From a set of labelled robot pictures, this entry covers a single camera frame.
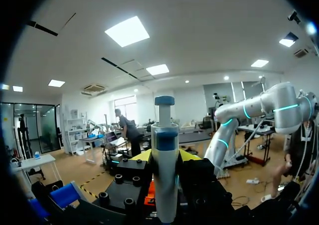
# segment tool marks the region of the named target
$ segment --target man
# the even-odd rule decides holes
[[[305,158],[298,173],[304,155],[306,141]],[[315,123],[313,121],[304,122],[299,129],[291,135],[291,139],[284,147],[284,151],[285,162],[274,171],[271,194],[264,196],[261,200],[262,202],[277,196],[282,175],[285,177],[288,175],[299,176],[300,178],[309,168],[310,163],[316,158],[317,141]]]
[[[115,109],[115,116],[120,119],[120,127],[123,129],[123,137],[131,143],[132,156],[136,156],[141,153],[140,139],[142,135],[136,129],[135,125],[130,122],[121,114],[120,109]]]

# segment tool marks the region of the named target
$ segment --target shelving unit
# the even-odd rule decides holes
[[[82,150],[82,146],[78,148],[79,139],[86,138],[83,134],[86,134],[89,129],[86,127],[87,119],[85,117],[67,119],[65,129],[66,137],[68,140],[68,152],[74,155],[78,150]]]

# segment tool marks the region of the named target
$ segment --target computer screen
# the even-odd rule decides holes
[[[109,143],[113,142],[114,140],[117,140],[117,136],[114,131],[106,133],[106,139],[108,140]]]

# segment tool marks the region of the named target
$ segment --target square ceiling panel light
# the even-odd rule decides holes
[[[48,86],[50,86],[50,87],[62,87],[64,83],[65,82],[63,82],[63,81],[57,81],[57,80],[53,80],[52,79]]]
[[[286,47],[291,47],[299,38],[294,35],[292,32],[288,33],[286,37],[279,41],[280,44],[283,44]]]
[[[269,61],[259,59],[259,60],[257,60],[256,62],[254,62],[251,66],[252,66],[252,67],[263,67],[263,66],[265,66],[267,63],[269,63]]]
[[[167,68],[166,64],[158,65],[158,66],[153,66],[153,67],[147,67],[146,70],[152,75],[159,75],[163,73],[168,73],[169,69]]]
[[[137,16],[116,24],[105,33],[121,47],[150,38]]]
[[[9,85],[6,85],[6,84],[2,84],[1,85],[1,89],[2,90],[9,90],[10,86]]]
[[[12,88],[14,92],[23,92],[23,87],[13,86]]]
[[[290,39],[281,39],[279,43],[283,44],[286,47],[291,47],[292,45],[294,45],[295,41],[292,41]]]

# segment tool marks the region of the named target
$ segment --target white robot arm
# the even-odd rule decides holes
[[[217,175],[228,149],[229,140],[239,125],[238,120],[273,112],[276,132],[291,134],[303,121],[317,116],[316,105],[317,99],[312,92],[297,98],[295,89],[289,82],[274,85],[256,97],[223,105],[215,112],[221,126],[211,140],[205,158],[215,166],[214,173]]]

